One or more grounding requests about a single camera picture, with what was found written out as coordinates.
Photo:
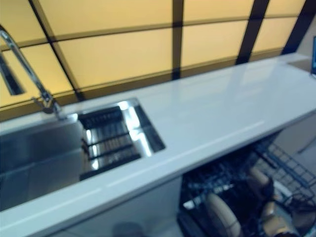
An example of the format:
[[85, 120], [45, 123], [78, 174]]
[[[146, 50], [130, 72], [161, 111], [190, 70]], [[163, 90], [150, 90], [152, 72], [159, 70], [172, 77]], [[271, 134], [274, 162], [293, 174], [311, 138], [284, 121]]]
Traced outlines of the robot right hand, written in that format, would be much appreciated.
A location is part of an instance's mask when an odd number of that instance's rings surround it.
[[269, 179], [266, 184], [258, 187], [257, 198], [260, 203], [260, 209], [263, 209], [264, 205], [274, 199], [275, 188], [273, 179]]

